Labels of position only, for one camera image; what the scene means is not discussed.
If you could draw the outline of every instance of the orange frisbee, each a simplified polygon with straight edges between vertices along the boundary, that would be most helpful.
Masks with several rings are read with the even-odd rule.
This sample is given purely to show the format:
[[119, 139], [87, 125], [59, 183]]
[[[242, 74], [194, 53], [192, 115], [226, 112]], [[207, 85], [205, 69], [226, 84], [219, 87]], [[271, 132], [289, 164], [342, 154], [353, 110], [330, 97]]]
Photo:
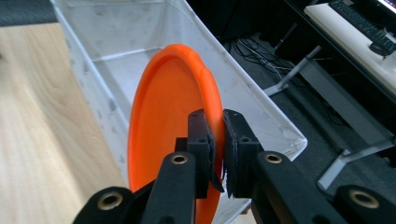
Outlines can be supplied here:
[[[135, 192], [154, 180], [163, 158], [175, 151], [177, 137], [187, 137], [188, 115], [198, 109], [216, 141], [215, 171], [221, 174], [224, 122], [219, 90], [199, 55], [187, 46], [170, 45], [149, 61], [137, 88], [128, 139], [128, 175]], [[197, 200], [196, 222], [211, 223], [219, 192], [209, 185]]]

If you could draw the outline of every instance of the wooden floor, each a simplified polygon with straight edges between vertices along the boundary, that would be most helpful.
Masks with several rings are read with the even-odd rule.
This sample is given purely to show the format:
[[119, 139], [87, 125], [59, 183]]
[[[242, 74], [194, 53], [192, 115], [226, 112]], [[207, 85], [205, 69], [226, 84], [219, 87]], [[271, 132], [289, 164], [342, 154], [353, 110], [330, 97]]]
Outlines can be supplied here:
[[1, 223], [71, 223], [125, 186], [69, 65], [60, 25], [0, 29]]

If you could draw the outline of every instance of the keyboard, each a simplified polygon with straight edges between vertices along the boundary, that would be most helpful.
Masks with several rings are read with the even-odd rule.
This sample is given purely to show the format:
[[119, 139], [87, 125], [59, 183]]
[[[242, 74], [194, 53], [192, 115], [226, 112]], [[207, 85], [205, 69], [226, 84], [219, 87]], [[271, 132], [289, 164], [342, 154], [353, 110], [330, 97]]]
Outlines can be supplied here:
[[396, 50], [396, 44], [389, 40], [382, 30], [377, 29], [361, 14], [345, 4], [342, 0], [330, 2], [329, 7], [340, 14], [340, 16], [351, 23], [362, 34], [367, 36], [367, 38], [383, 49], [388, 55]]

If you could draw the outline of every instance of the desk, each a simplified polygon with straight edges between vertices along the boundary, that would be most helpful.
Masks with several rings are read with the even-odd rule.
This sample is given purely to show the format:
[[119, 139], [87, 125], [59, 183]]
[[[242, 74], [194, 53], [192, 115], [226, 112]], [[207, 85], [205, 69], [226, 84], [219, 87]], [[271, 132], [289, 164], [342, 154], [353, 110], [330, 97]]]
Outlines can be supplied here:
[[0, 29], [0, 218], [71, 223], [125, 186], [71, 71], [58, 23]]
[[[396, 72], [386, 71], [381, 66], [382, 57], [369, 50], [372, 43], [354, 26], [342, 18], [327, 4], [309, 6], [305, 9], [307, 17], [299, 12], [288, 1], [287, 9], [291, 9], [300, 23], [306, 26], [318, 39], [321, 46], [339, 56], [346, 66], [357, 74], [367, 78], [376, 88], [383, 92], [391, 102], [396, 95]], [[378, 151], [394, 147], [395, 137], [383, 124], [378, 122], [366, 111], [346, 90], [321, 68], [313, 57], [320, 51], [316, 47], [303, 58], [293, 70], [277, 85], [265, 90], [268, 95], [282, 91], [286, 82], [300, 73], [306, 81], [344, 118], [344, 120], [369, 145], [351, 153], [345, 150], [318, 181], [318, 186], [326, 189], [351, 161], [374, 154]]]

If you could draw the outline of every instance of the transparent container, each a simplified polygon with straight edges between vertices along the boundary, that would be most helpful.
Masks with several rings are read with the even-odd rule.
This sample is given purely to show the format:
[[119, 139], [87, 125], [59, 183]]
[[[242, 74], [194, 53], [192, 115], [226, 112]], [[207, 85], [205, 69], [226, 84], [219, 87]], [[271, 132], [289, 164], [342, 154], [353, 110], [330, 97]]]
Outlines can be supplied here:
[[[152, 55], [174, 43], [200, 54], [218, 84], [223, 107], [242, 113], [266, 150], [294, 160], [305, 149], [303, 134], [184, 0], [51, 1], [76, 78], [125, 180], [134, 93]], [[220, 200], [219, 207], [228, 205]], [[225, 223], [239, 210], [241, 206], [226, 210], [223, 219], [217, 215], [214, 222]]]

